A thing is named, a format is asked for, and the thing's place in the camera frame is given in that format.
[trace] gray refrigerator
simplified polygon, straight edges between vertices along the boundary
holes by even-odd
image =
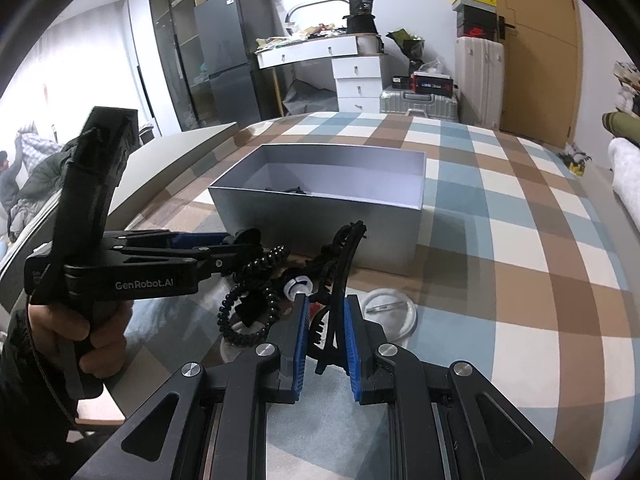
[[[256,38],[276,35],[271,0],[206,0],[195,15],[220,121],[243,128],[279,116],[273,78],[255,56]]]

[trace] white desk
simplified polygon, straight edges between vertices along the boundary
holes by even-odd
[[[377,44],[375,34],[349,34],[282,46],[256,56],[260,68],[330,57],[339,110],[379,113],[380,94],[391,77],[385,54],[367,54],[375,52]]]

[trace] curtain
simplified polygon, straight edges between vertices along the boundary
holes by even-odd
[[[58,142],[80,134],[94,106],[144,112],[127,57],[118,4],[92,9],[47,31],[31,49],[0,98],[0,150],[14,156],[18,128],[35,121]]]

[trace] bed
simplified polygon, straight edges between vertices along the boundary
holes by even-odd
[[[163,191],[136,228],[222,230],[207,186],[267,142],[425,152],[411,275],[355,269],[350,292],[407,294],[418,324],[404,346],[439,365],[473,363],[585,478],[617,476],[640,442],[638,311],[606,228],[558,158],[529,140],[463,124],[293,116],[237,133],[214,150],[215,165],[191,168],[191,184]],[[194,296],[136,302],[129,361],[109,384],[125,415],[184,362],[220,362],[216,314],[225,292],[212,278]],[[388,478],[384,407],[355,404],[343,372],[312,370],[299,403],[269,411],[268,478]]]

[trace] white drawer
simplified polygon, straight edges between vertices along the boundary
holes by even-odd
[[[338,97],[338,109],[341,112],[380,113],[380,99],[373,97]]]
[[[343,57],[331,60],[334,78],[382,77],[382,56]]]
[[[382,79],[374,77],[355,77],[336,79],[338,97],[375,97],[382,94]]]
[[[358,53],[356,36],[310,40],[257,54],[260,68],[320,59],[321,57],[354,56]]]

